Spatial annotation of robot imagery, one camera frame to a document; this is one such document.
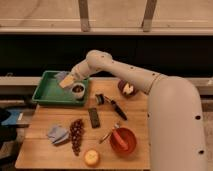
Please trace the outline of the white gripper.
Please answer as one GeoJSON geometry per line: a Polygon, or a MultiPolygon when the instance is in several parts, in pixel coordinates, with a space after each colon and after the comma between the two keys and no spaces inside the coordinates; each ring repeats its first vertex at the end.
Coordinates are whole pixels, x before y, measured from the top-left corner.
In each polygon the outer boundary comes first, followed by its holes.
{"type": "Polygon", "coordinates": [[[90,69],[86,61],[75,65],[71,70],[71,75],[67,75],[60,83],[61,88],[66,88],[74,83],[75,80],[84,80],[89,76],[90,69]]]}

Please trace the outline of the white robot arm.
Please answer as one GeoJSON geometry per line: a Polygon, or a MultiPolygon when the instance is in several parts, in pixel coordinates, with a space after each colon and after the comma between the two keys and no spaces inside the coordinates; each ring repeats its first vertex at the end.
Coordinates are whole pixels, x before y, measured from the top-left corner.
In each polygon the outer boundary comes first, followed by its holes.
{"type": "Polygon", "coordinates": [[[115,61],[91,50],[60,82],[63,88],[106,71],[148,95],[151,171],[207,171],[201,98],[187,79],[115,61]]]}

